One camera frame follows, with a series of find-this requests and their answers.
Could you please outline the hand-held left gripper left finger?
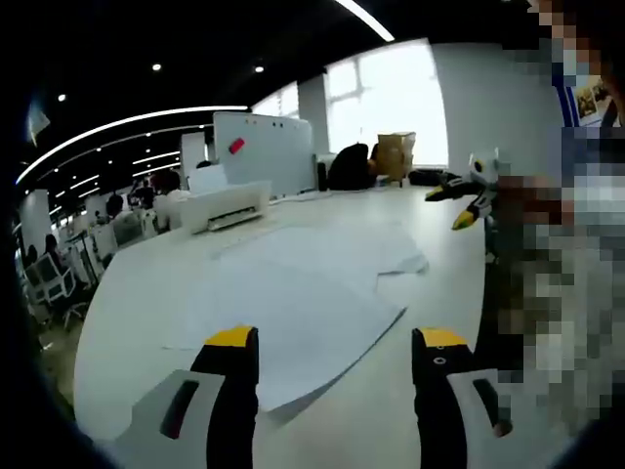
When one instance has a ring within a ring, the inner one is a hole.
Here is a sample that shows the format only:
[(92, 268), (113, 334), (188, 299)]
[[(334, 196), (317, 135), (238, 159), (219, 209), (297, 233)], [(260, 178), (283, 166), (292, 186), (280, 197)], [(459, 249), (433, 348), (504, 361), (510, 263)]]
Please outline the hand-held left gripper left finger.
[(251, 468), (259, 410), (258, 329), (241, 325), (207, 339), (132, 408), (114, 440), (122, 468)]

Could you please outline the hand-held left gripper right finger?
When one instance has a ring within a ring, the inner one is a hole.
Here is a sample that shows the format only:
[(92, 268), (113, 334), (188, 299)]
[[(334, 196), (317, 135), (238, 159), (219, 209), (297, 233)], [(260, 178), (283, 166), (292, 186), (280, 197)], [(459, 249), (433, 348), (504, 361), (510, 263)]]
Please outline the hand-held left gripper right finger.
[(499, 403), (496, 360), (479, 340), (422, 327), (411, 332), (414, 411), (422, 468), (503, 468), (510, 434), (495, 438), (492, 426), (510, 420)]

